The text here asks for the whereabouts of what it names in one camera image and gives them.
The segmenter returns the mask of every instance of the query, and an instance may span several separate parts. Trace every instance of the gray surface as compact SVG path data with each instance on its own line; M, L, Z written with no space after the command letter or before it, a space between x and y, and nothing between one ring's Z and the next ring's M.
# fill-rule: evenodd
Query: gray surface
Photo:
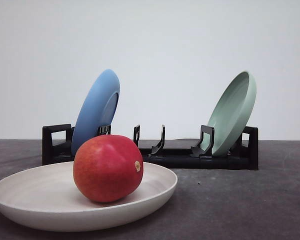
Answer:
M173 169L178 185L153 214L127 225L60 233L0 213L5 239L300 239L300 141L259 142L259 171ZM41 165L40 140L0 140L0 180Z

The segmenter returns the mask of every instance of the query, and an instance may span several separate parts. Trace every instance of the ceramic plate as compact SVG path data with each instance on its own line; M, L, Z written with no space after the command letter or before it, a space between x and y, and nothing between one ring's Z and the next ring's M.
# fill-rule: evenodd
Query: ceramic plate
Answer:
M256 101L257 86L247 71L240 73L230 83L215 106L208 126L214 127L213 156L224 156L243 132ZM202 149L209 145L205 137Z
M144 162L139 187L107 204L88 200L73 180L73 161L39 166L0 181L0 212L34 229L82 232L111 228L141 219L165 204L178 178L159 165Z
M99 127L111 124L119 93L117 75L111 69L105 70L92 85L76 120L71 143L73 156L85 141L96 136Z

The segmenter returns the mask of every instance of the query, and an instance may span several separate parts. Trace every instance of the white plate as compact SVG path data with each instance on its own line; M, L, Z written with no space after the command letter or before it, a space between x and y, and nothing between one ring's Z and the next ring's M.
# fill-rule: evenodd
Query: white plate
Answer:
M112 228L141 219L164 205L175 191L176 174L144 162L139 187L113 203L84 197L73 180L73 162L39 166L0 181L0 212L34 229L82 232Z

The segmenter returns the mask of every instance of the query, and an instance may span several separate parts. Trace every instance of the black dish rack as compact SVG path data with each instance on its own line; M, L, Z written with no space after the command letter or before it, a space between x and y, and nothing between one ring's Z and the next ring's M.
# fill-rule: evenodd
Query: black dish rack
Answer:
M74 156L71 154L71 141L74 129L75 127L72 127L71 124L44 126L42 128L42 165L74 160ZM66 132L65 141L53 145L52 133L62 131ZM202 150L200 147L204 139L204 133L209 135L209 146L206 150ZM111 125L98 128L96 136L104 134L111 134ZM247 146L243 145L242 134L249 135ZM144 162L161 165L166 168L258 170L258 128L246 126L242 134L228 150L228 154L223 157L212 156L215 129L206 125L201 125L200 139L195 140L165 140L166 127L162 125L159 142L155 140L140 140L140 125L137 125L133 130L133 142L138 146Z

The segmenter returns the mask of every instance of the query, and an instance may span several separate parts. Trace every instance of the sage green plate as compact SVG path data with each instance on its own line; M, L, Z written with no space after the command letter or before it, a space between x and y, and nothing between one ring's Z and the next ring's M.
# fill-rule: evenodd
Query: sage green plate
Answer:
M241 72L222 94L209 119L208 126L214 127L213 156L224 156L243 132L256 101L257 86L254 77L247 71ZM204 136L201 148L209 145Z

